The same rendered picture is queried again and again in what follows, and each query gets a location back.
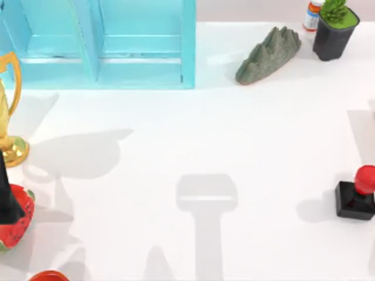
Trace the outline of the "light blue rack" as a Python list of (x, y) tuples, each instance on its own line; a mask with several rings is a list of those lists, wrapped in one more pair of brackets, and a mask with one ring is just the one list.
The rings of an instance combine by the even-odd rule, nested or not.
[(0, 0), (25, 89), (195, 85), (196, 0)]

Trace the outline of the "grey mountain-shaped rock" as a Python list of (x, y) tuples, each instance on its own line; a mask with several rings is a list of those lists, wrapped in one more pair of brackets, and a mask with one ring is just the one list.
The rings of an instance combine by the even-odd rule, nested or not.
[(235, 79), (250, 85), (266, 78), (289, 62), (301, 48), (299, 34), (286, 26), (273, 27), (238, 68)]

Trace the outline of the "white bottle with orange cap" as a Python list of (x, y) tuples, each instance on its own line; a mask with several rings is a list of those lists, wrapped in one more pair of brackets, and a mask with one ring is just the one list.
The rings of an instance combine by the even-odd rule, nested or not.
[(315, 32), (318, 27), (319, 11), (325, 0), (309, 0), (309, 4), (305, 14), (303, 27), (308, 32)]

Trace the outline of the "black and red stamp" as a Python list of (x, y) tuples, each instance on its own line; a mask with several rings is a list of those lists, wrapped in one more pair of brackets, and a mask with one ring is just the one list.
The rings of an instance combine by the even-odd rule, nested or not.
[(369, 221), (375, 216), (375, 166), (360, 167), (354, 182), (340, 181), (335, 188), (336, 215)]

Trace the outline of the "gold trophy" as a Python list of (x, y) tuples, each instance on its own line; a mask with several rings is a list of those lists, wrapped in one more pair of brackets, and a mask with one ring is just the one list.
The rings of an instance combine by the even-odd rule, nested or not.
[(19, 104), (22, 90), (21, 65), (15, 52), (0, 56), (0, 74), (6, 72), (8, 64), (12, 65), (15, 74), (15, 89), (13, 101), (9, 106), (5, 87), (0, 78), (0, 150), (6, 167), (15, 167), (26, 160), (29, 154), (29, 144), (20, 136), (8, 135), (9, 120)]

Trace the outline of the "green plant in black pot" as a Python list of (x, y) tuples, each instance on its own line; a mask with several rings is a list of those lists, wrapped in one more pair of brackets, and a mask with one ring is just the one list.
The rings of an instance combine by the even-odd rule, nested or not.
[(321, 61), (339, 59), (360, 18), (350, 9), (347, 0), (325, 0), (313, 43), (313, 52)]

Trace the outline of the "red watermelon slice toy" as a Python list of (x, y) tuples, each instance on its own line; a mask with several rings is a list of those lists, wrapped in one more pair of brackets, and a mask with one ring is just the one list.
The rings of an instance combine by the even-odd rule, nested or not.
[(20, 242), (30, 226), (35, 210), (35, 194), (32, 190), (16, 184), (10, 184), (10, 187), (25, 215), (15, 224), (0, 224), (0, 252), (6, 252)]

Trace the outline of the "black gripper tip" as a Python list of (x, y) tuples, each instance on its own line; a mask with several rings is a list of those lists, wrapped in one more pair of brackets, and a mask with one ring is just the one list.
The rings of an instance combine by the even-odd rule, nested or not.
[(3, 152), (0, 150), (0, 225), (16, 224), (25, 216), (8, 180)]

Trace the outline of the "red round object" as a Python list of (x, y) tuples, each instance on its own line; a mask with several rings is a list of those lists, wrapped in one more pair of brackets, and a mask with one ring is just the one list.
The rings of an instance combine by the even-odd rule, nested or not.
[(56, 270), (45, 270), (33, 275), (28, 281), (70, 281), (64, 274)]

